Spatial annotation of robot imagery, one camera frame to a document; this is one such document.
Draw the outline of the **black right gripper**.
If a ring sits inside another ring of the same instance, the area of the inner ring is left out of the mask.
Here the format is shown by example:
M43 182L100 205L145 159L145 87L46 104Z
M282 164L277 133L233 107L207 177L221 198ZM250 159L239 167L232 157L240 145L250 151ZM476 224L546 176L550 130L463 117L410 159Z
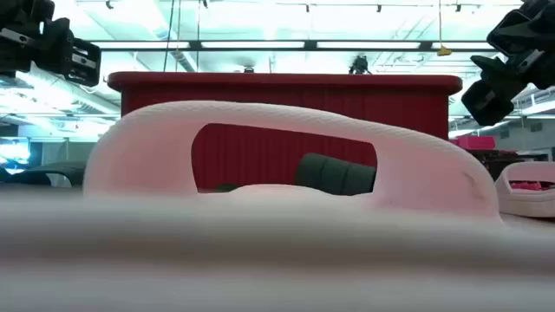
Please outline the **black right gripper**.
M473 55L480 79L461 96L480 126L493 126L514 110L512 99L526 83L539 89L555 85L555 0L522 0L522 10L511 10L490 31L486 41L503 55L528 51L518 67L499 57Z

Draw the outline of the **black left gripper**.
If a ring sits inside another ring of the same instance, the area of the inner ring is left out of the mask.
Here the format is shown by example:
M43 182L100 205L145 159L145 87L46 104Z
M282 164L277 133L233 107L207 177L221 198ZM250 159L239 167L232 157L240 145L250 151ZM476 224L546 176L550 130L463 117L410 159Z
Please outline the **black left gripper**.
M0 75L14 78L16 71L29 72L39 51L39 68L82 86L97 86L101 49L74 39L68 18L51 21L55 6L52 0L0 0Z

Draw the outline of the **pink slide sandal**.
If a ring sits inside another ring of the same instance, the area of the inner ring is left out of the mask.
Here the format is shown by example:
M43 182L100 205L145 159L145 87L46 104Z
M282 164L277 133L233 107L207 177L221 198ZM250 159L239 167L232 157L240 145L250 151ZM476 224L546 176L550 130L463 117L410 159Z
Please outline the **pink slide sandal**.
M513 163L503 169L495 187L500 212L555 218L555 162Z
M98 141L87 163L84 193L200 198L192 144L204 126L227 124L366 142L378 161L374 189L330 195L293 185L248 185L215 199L235 206L303 206L410 211L500 221L493 180L461 148L434 136L310 108L229 101L173 101L125 115Z

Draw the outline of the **red plastic bin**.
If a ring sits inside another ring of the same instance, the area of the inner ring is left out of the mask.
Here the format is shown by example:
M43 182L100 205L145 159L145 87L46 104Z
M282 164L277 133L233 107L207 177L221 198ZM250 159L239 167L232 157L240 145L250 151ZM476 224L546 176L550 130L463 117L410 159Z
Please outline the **red plastic bin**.
M166 101L236 101L307 107L447 138L448 98L462 89L454 75L326 75L116 72L121 112ZM290 184L299 160L320 153L375 166L370 144L328 136L209 125L193 143L197 186Z

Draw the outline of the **pink crate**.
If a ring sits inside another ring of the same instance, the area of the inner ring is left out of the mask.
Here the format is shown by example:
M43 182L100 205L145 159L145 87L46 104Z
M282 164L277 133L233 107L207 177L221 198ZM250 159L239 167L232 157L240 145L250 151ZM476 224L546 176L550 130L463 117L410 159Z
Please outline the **pink crate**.
M460 136L449 140L456 146L465 150L488 151L496 148L493 136Z

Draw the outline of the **glowing background screen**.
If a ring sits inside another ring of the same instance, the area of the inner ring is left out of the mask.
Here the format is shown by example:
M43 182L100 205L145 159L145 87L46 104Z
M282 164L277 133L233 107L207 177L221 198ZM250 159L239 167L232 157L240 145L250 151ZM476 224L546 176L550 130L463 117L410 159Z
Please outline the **glowing background screen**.
M0 166L9 169L24 169L29 166L29 142L0 138Z

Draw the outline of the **black overhead frame bar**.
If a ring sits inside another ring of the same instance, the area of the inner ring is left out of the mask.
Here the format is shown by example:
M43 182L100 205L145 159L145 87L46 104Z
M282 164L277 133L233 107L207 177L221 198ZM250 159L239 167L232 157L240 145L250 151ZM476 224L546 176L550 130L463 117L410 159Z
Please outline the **black overhead frame bar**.
M441 47L453 52L495 52L481 41L344 41L344 40L228 40L228 41L96 41L103 51L384 51L435 52Z

